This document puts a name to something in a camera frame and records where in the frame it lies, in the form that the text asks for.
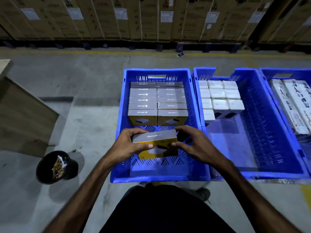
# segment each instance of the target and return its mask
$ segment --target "right arm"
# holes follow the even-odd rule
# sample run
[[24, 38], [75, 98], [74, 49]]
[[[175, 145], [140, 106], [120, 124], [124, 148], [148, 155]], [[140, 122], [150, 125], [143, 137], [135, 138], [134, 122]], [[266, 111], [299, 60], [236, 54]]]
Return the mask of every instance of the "right arm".
[[202, 131], [187, 125], [175, 129], [190, 135], [193, 142], [191, 146], [182, 142], [172, 145], [213, 166], [222, 175], [240, 202], [255, 232], [301, 233], [242, 176], [232, 161], [228, 160]]

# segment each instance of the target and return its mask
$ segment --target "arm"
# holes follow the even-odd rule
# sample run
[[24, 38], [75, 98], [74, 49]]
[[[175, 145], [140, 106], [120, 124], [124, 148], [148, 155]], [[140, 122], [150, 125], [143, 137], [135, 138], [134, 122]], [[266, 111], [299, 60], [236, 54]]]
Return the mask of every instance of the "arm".
[[202, 131], [190, 126], [180, 126], [175, 129], [189, 134], [193, 142], [191, 146], [182, 142], [172, 143], [172, 145], [216, 168], [231, 187], [255, 232], [301, 233], [242, 176], [235, 165], [212, 144]]
[[113, 146], [96, 164], [80, 188], [43, 232], [82, 232], [111, 169], [116, 164], [127, 160], [134, 153], [153, 148], [153, 145], [150, 144], [134, 144], [131, 142], [131, 136], [146, 132], [140, 128], [124, 129]]

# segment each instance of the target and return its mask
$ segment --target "left arm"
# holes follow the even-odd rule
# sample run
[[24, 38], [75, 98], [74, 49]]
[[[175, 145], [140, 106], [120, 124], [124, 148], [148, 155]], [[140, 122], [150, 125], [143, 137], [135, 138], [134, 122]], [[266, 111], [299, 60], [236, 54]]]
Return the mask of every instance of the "left arm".
[[134, 134], [146, 132], [140, 128], [122, 130], [113, 146], [99, 160], [86, 180], [43, 233], [82, 232], [111, 169], [116, 164], [127, 160], [134, 153], [153, 148], [153, 145], [150, 144], [134, 144], [131, 142], [131, 137]]

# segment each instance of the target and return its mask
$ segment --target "forearm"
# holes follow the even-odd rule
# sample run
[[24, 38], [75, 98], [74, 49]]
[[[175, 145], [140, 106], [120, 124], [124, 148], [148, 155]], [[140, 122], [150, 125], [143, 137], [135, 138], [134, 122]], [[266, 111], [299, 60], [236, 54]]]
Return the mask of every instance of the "forearm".
[[97, 163], [95, 168], [91, 171], [66, 206], [58, 213], [43, 232], [82, 232], [103, 183], [113, 165], [114, 164], [104, 156]]
[[256, 232], [300, 232], [226, 160], [215, 167], [227, 181]]

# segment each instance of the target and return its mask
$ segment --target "left hand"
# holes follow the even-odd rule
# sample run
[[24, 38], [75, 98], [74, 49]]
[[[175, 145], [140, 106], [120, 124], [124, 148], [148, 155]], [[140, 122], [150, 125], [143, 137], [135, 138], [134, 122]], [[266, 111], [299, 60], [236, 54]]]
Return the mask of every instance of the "left hand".
[[135, 134], [147, 133], [148, 131], [141, 128], [125, 128], [108, 150], [105, 155], [113, 164], [121, 163], [131, 157], [134, 153], [153, 148], [152, 144], [132, 143], [131, 137]]

